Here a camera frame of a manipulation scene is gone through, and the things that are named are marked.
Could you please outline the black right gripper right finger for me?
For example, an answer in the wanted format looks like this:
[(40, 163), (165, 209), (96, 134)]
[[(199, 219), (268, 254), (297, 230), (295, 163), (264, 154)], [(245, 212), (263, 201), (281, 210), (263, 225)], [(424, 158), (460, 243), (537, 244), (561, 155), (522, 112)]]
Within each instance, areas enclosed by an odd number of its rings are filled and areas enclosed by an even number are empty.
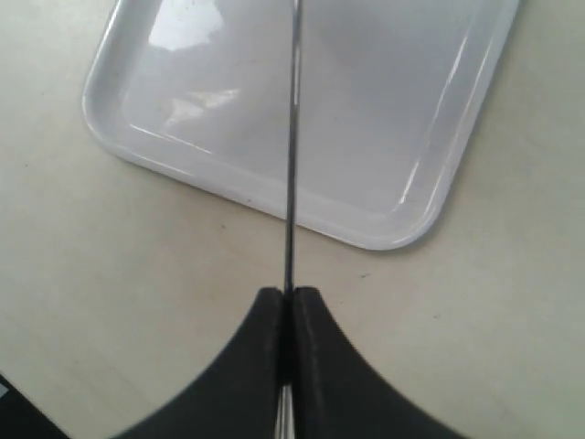
[(370, 366), (321, 293), (292, 293), (292, 404), (298, 438), (463, 438)]

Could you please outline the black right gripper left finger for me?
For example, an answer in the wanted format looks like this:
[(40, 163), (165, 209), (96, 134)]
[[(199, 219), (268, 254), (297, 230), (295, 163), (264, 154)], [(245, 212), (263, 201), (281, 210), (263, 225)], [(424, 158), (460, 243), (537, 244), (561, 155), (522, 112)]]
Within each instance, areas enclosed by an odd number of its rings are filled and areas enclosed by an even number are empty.
[(283, 295), (262, 288), (228, 344), (173, 400), (120, 438), (272, 438)]

